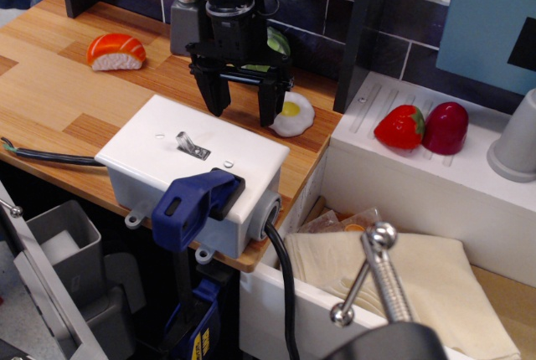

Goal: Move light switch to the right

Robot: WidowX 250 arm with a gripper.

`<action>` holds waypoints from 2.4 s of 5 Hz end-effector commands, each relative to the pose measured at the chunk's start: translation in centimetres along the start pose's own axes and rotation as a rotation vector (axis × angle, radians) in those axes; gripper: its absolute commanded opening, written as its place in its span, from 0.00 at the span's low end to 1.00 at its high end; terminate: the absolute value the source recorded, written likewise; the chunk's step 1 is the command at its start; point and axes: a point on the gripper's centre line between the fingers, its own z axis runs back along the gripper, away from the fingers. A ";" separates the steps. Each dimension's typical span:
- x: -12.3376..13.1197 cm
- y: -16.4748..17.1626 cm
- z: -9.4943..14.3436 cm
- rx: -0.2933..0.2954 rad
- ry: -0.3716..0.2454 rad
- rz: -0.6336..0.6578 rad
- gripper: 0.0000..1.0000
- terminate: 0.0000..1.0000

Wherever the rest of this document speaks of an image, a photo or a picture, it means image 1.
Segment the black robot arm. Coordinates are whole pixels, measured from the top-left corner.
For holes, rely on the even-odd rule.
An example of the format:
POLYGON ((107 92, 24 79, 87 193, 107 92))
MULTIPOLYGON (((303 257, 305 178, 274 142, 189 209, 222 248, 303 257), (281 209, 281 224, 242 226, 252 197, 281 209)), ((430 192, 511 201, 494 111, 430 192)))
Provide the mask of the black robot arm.
POLYGON ((221 116, 230 105, 229 82, 258 88, 260 124, 270 126, 293 86, 291 58, 268 45, 265 0, 206 0, 213 36, 188 44, 190 73, 209 112, 221 116))

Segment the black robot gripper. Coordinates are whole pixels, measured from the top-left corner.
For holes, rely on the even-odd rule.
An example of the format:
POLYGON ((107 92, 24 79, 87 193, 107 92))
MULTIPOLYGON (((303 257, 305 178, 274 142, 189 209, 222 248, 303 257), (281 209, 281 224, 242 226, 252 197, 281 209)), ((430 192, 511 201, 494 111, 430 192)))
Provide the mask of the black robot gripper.
POLYGON ((247 0, 235 8, 207 3, 213 35, 187 50, 191 56, 191 72, 207 109, 221 116, 230 105, 228 81, 259 85, 260 125, 271 126, 281 113, 287 90, 293 87, 290 74, 291 56, 277 53, 267 45, 265 13, 260 11, 264 0, 247 0), (267 64, 267 72, 242 69, 247 64, 267 64))

